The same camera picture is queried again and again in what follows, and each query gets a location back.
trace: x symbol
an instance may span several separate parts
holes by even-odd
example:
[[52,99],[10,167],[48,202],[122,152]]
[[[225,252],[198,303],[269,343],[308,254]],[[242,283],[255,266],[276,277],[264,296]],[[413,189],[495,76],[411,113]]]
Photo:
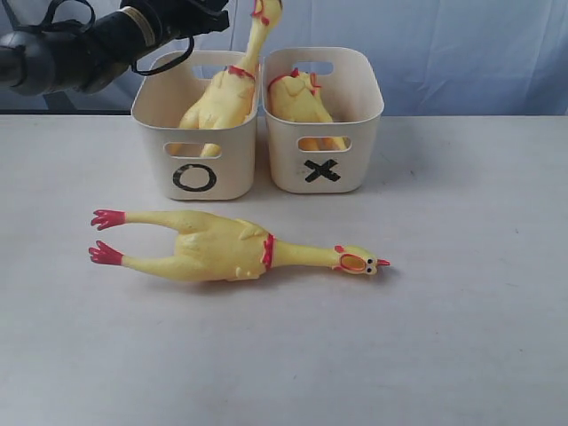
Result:
[[305,179],[306,182],[313,182],[320,176],[328,178],[332,182],[337,182],[339,179],[341,179],[341,176],[331,170],[334,166],[337,165],[337,162],[335,160],[327,160],[321,165],[313,162],[312,160],[308,160],[304,163],[304,165],[313,170],[310,176]]

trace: table surface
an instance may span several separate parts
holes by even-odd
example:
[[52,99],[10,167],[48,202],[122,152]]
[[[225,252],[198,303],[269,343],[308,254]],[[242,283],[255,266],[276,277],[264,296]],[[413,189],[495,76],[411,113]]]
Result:
[[[1,116],[3,426],[509,425],[568,419],[567,117],[385,117],[355,193],[269,179],[162,197],[129,117]],[[372,279],[274,270],[183,285],[91,263],[95,209],[205,209],[289,241],[367,247]]]

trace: light blue backdrop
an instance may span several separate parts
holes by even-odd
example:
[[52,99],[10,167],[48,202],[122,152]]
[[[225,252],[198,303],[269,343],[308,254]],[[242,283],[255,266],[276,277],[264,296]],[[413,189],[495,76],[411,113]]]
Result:
[[[280,26],[264,54],[290,46],[344,46],[365,53],[385,115],[565,114],[568,109],[568,0],[283,0]],[[3,0],[23,22],[38,22],[49,0]],[[92,0],[98,16],[119,0]],[[231,0],[232,26],[203,35],[197,49],[244,51],[253,0]],[[65,4],[59,16],[86,17]],[[11,30],[5,12],[0,31]],[[174,42],[142,61],[148,68]],[[140,84],[132,73],[98,95],[68,93],[78,109],[129,109]],[[64,107],[57,98],[50,108]],[[45,99],[1,92],[0,109],[47,108]]]

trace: rubber chicken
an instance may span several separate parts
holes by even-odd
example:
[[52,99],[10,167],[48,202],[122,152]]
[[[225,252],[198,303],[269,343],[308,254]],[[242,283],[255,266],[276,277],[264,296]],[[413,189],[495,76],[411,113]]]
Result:
[[[260,51],[268,35],[279,24],[281,0],[255,0],[247,51],[239,62],[213,76],[201,98],[182,117],[180,129],[229,129],[245,122],[251,114],[256,89]],[[181,145],[174,145],[176,155]],[[201,157],[215,157],[220,147],[206,144]]]
[[138,258],[97,241],[91,261],[149,273],[175,281],[255,280],[271,268],[306,265],[349,274],[375,275],[390,263],[364,248],[317,248],[276,239],[259,225],[211,213],[185,211],[123,212],[97,210],[91,225],[101,231],[124,224],[165,226],[178,232],[173,256]]
[[[289,75],[279,75],[268,85],[271,113],[289,122],[333,122],[321,100],[321,86],[315,73],[295,68]],[[344,138],[323,138],[324,149],[347,149]],[[300,149],[319,151],[317,138],[303,138]]]

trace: white plastic bin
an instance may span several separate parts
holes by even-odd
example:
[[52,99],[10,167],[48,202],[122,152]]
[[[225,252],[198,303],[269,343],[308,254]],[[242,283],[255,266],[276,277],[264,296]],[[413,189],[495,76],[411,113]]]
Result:
[[[270,111],[268,85],[289,75],[302,62],[331,63],[318,75],[324,106],[332,123],[287,122]],[[263,65],[263,103],[274,183],[291,193],[346,193],[365,180],[373,152],[383,96],[375,73],[362,53],[338,47],[303,47],[271,53]],[[344,151],[302,151],[302,138],[344,137]]]
[[[182,52],[158,58],[153,68],[170,62]],[[254,181],[256,120],[260,97],[260,78],[250,116],[240,126],[221,130],[182,130],[178,128],[187,109],[197,101],[210,78],[198,78],[193,67],[235,65],[244,53],[237,51],[194,51],[192,56],[171,70],[145,77],[132,106],[132,117],[139,124],[154,177],[162,193],[174,200],[231,200],[249,191]],[[176,155],[171,145],[184,144]],[[199,156],[204,144],[217,144],[217,157]]]

